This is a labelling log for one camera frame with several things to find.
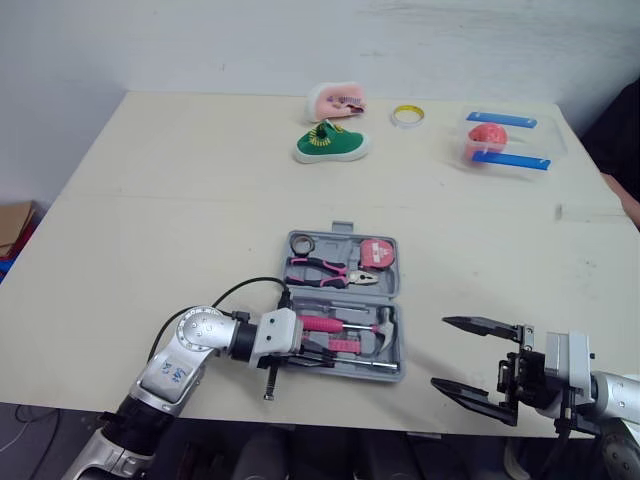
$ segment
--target robotic arm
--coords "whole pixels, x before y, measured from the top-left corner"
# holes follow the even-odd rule
[[[149,361],[118,411],[105,414],[106,425],[96,430],[62,480],[105,478],[105,472],[140,478],[162,435],[199,385],[211,354],[271,368],[265,399],[272,400],[278,365],[300,350],[302,330],[289,308],[262,315],[258,325],[208,306],[189,309],[178,317],[171,341]]]
[[[530,325],[508,325],[483,317],[443,320],[476,335],[493,335],[519,345],[498,366],[497,390],[504,401],[489,402],[489,392],[451,380],[431,384],[464,408],[515,426],[518,403],[553,418],[559,449],[571,430],[602,436],[605,465],[612,478],[640,478],[640,382],[607,372],[591,371],[595,355],[589,338],[576,332],[547,333],[546,351],[534,351]]]

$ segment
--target yellow tape roll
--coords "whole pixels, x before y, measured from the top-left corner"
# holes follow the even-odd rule
[[[400,112],[413,112],[418,114],[418,117],[420,118],[418,118],[418,120],[414,122],[406,122],[398,118],[398,113]],[[420,107],[416,107],[415,105],[399,105],[393,109],[393,112],[391,112],[391,123],[393,123],[396,127],[414,128],[422,124],[423,121],[424,121],[424,110],[422,110]]]

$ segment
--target hammer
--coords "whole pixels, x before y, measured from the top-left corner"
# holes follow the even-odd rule
[[[344,323],[337,318],[316,317],[314,315],[298,315],[305,330],[314,332],[340,333],[343,330],[369,330],[382,336],[382,346],[378,352],[383,352],[391,345],[395,325],[391,322],[391,308],[380,309],[380,323],[378,325],[356,325]]]

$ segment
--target metal screw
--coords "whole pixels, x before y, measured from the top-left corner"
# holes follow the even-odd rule
[[[276,377],[278,376],[278,366],[271,365],[269,368],[269,377],[267,378],[267,388],[264,391],[264,396],[262,397],[265,400],[273,402],[275,396],[273,395],[274,390],[276,389]]]

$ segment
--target clear plastic container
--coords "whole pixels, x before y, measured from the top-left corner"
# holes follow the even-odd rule
[[[556,121],[545,115],[467,106],[459,135],[463,160],[477,165],[547,170],[567,153]]]

